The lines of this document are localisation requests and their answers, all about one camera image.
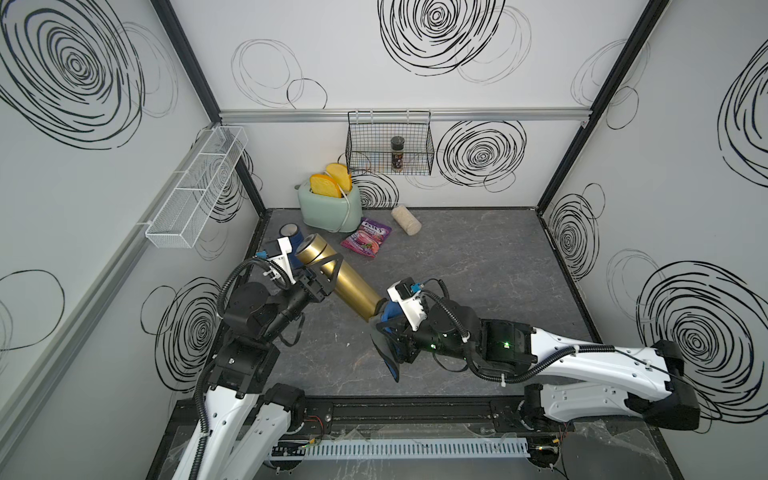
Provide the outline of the blue thermos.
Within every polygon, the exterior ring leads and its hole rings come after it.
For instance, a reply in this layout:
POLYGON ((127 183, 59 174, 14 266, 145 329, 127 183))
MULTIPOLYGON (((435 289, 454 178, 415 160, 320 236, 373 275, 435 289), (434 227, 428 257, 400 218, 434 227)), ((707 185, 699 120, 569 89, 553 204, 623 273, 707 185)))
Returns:
POLYGON ((296 223, 286 223, 279 230, 279 237, 286 237, 291 245, 291 253, 288 255, 293 270, 299 269, 303 263, 296 257, 297 248, 304 241, 304 235, 296 223))

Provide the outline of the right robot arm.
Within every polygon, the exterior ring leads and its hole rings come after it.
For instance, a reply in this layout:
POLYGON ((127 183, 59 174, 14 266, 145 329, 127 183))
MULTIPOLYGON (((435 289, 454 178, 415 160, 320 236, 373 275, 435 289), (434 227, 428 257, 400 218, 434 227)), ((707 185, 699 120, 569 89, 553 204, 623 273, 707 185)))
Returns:
POLYGON ((519 415, 530 429, 590 417, 640 418, 657 428, 700 425, 697 393, 672 341, 646 347, 590 343, 532 325, 481 318, 406 278, 380 300, 372 336, 394 379, 422 352, 463 361, 464 370, 501 387, 524 385, 519 415))

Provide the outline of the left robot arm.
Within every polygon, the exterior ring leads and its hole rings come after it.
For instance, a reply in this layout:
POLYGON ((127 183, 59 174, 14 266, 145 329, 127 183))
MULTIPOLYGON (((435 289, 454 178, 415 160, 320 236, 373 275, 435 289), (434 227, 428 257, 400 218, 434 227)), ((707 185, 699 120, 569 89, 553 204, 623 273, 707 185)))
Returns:
POLYGON ((265 386, 280 355, 274 341, 309 304, 334 292, 343 263, 333 254, 292 281, 275 261, 253 256, 228 275, 216 315, 231 337, 198 377, 197 427, 175 478, 252 479, 279 440, 301 429, 304 391, 265 386))

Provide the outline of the blue and grey cloth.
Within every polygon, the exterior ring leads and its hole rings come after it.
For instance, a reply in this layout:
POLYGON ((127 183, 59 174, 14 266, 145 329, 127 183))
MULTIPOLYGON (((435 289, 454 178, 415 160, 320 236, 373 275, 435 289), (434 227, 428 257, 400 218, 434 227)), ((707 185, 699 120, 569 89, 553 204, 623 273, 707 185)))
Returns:
POLYGON ((391 301, 383 301, 377 313, 371 318, 370 338, 379 357, 396 383, 400 381, 400 362, 396 347, 396 337, 389 331, 389 320, 392 315, 401 313, 400 307, 391 301))

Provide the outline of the gold thermos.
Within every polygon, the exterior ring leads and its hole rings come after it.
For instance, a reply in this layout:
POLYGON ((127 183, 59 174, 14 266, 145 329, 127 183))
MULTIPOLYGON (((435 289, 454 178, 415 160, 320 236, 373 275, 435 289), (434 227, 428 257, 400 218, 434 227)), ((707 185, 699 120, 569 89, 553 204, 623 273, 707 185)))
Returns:
MULTIPOLYGON (((310 267, 313 261, 335 253, 339 252, 321 235, 310 234, 297 248, 296 257, 305 267, 310 267)), ((369 321, 377 313, 378 306, 386 301, 345 259, 334 282, 334 293, 365 321, 369 321)))

